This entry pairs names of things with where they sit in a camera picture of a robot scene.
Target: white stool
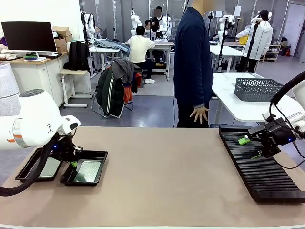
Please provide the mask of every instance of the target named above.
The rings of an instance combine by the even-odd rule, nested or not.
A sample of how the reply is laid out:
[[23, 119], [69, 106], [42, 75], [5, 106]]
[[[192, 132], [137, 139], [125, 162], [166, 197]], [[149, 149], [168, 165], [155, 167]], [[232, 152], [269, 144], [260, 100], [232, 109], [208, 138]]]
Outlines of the white stool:
[[[72, 76], [72, 75], [83, 75], [85, 76], [87, 74], [88, 71], [85, 70], [77, 70], [77, 71], [71, 71], [71, 70], [67, 70], [67, 69], [63, 69], [60, 71], [61, 76], [61, 82], [62, 82], [62, 87], [63, 87], [63, 98], [65, 101], [65, 104], [63, 105], [63, 108], [66, 107], [84, 107], [87, 108], [88, 105], [87, 104], [69, 104], [68, 103], [68, 96], [67, 96], [67, 90], [66, 90], [66, 84], [65, 84], [65, 77], [67, 75]], [[71, 83], [71, 87], [72, 87], [72, 97], [71, 98], [86, 98], [86, 99], [92, 99], [92, 95], [82, 95], [82, 94], [75, 94], [75, 88], [74, 88], [74, 80], [73, 77], [70, 77], [70, 83]]]

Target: navy blue jacket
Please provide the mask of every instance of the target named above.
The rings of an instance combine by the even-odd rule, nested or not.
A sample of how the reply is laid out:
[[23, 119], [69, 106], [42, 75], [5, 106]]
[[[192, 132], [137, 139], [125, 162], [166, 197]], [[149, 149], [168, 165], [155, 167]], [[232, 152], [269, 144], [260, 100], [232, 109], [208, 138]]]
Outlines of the navy blue jacket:
[[213, 84], [212, 59], [207, 29], [201, 14], [188, 7], [182, 17], [175, 41], [175, 97], [194, 107], [209, 108]]

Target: black pants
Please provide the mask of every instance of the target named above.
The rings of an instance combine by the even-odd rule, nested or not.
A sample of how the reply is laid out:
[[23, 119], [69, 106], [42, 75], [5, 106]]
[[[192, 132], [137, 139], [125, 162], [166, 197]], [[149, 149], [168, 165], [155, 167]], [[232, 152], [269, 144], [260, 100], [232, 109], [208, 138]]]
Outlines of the black pants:
[[[237, 69], [238, 73], [243, 72], [246, 60], [247, 60], [247, 58], [242, 56], [242, 58], [240, 59], [240, 62], [239, 62], [239, 68]], [[254, 73], [257, 62], [258, 62], [258, 60], [249, 59], [249, 70], [248, 70], [249, 73]]]
[[147, 79], [150, 79], [152, 77], [153, 73], [153, 60], [151, 59], [146, 59], [145, 62], [142, 63], [134, 63], [135, 65], [139, 66], [143, 70], [147, 70]]
[[209, 122], [203, 118], [203, 123], [200, 124], [200, 119], [197, 119], [195, 123], [195, 115], [190, 118], [194, 111], [194, 106], [185, 105], [178, 101], [178, 118], [179, 122], [177, 128], [208, 128]]

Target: white mesh cylinder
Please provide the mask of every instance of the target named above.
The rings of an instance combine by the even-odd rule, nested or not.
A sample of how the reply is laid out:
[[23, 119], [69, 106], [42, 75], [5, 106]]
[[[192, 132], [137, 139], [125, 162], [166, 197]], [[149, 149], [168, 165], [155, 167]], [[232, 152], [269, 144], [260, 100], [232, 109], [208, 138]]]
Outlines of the white mesh cylinder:
[[0, 62], [0, 116], [18, 115], [19, 88], [9, 62]]

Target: monitor screen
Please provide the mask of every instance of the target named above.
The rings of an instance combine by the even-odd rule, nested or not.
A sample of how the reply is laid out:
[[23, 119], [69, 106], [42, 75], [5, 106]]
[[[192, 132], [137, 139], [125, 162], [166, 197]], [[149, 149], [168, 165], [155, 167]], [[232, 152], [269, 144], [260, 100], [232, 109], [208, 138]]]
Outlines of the monitor screen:
[[9, 50], [57, 52], [49, 22], [1, 22]]

